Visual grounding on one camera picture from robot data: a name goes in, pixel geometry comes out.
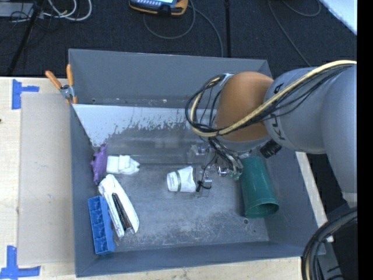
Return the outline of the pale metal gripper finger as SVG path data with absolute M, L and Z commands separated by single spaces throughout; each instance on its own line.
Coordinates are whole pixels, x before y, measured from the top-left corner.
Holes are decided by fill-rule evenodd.
M 203 145 L 192 145 L 188 151 L 188 164 L 203 164 L 207 159 L 208 151 Z
M 212 189 L 212 179 L 208 172 L 203 172 L 196 182 L 196 196 L 198 198 L 208 197 Z

